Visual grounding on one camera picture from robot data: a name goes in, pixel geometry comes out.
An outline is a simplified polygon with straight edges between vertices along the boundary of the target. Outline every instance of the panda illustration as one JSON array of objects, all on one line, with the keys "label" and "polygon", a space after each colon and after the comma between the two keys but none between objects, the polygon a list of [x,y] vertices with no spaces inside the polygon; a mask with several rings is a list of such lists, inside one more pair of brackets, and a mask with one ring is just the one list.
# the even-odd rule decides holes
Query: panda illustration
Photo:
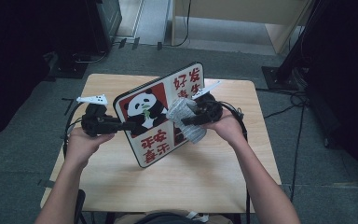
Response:
[{"label": "panda illustration", "polygon": [[147,130],[159,126],[165,119],[167,108],[152,93],[151,89],[136,95],[129,103],[124,104],[127,110],[127,121],[136,123],[136,128],[131,132],[133,135],[140,135]]}]

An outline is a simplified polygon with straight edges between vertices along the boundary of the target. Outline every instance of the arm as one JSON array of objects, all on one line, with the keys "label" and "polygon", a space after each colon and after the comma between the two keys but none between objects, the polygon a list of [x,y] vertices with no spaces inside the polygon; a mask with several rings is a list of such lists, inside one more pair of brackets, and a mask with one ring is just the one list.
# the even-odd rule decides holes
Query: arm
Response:
[{"label": "arm", "polygon": [[260,223],[300,223],[295,208],[252,151],[231,113],[224,110],[218,122],[204,127],[215,130],[233,147]]},{"label": "arm", "polygon": [[91,138],[80,128],[72,130],[65,161],[35,223],[74,223],[81,173],[99,145],[113,136],[107,134]]}]

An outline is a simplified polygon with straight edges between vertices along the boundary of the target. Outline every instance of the floor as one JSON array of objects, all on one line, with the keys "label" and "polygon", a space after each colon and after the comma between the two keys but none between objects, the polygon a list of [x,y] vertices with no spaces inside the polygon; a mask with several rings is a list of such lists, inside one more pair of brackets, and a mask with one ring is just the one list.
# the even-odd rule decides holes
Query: floor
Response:
[{"label": "floor", "polygon": [[[171,0],[121,0],[123,21],[117,32],[117,41],[127,38],[133,43],[164,46],[172,44],[172,1]],[[176,17],[175,44],[186,37],[187,17]],[[298,27],[292,35],[291,43],[298,38]],[[179,47],[186,49],[208,49],[229,52],[276,55],[263,23],[244,21],[220,21],[190,18],[188,38]],[[287,55],[289,44],[281,55]]]}]

